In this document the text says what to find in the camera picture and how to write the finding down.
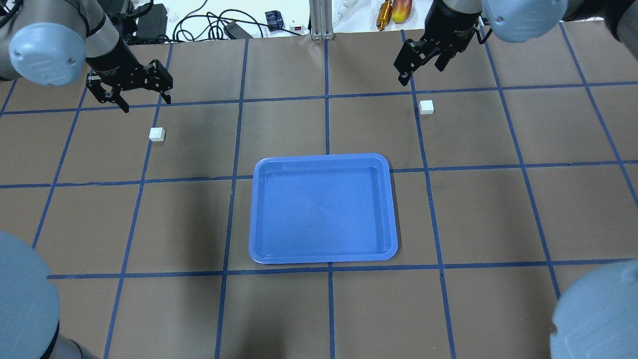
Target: power adapter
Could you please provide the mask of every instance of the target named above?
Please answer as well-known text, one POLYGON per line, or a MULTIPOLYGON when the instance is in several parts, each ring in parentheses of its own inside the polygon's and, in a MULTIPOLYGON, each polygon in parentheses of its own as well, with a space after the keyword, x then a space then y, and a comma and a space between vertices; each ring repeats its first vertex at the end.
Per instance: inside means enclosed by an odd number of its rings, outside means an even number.
POLYGON ((242 27, 238 25, 236 21, 225 25, 224 33, 233 40, 253 38, 252 36, 250 36, 249 33, 246 32, 246 30, 242 29, 242 27))

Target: yellow object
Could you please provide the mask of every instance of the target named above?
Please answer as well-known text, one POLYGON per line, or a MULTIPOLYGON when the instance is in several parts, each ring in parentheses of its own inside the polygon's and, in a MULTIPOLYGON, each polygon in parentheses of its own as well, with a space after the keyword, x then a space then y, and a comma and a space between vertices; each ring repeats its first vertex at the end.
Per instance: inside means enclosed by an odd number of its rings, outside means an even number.
POLYGON ((379 17, 376 18, 376 28, 379 31, 383 31, 385 26, 390 22, 390 16, 392 15, 392 0, 385 0, 383 4, 381 4, 381 8, 379 9, 379 17))
POLYGON ((392 21, 400 24, 408 20, 412 12, 412 0, 394 0, 392 9, 392 21))

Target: small white block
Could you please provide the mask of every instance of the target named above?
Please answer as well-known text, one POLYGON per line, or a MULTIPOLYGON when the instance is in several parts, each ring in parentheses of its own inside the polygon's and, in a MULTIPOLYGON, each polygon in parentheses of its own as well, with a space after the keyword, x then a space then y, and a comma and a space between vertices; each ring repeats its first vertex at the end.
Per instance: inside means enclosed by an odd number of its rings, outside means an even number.
POLYGON ((149 132, 149 140, 153 142, 164 141, 164 136, 166 136, 166 130, 163 127, 153 127, 149 132))
POLYGON ((419 113, 429 115, 434 113, 434 102, 432 100, 424 100, 419 102, 419 113))

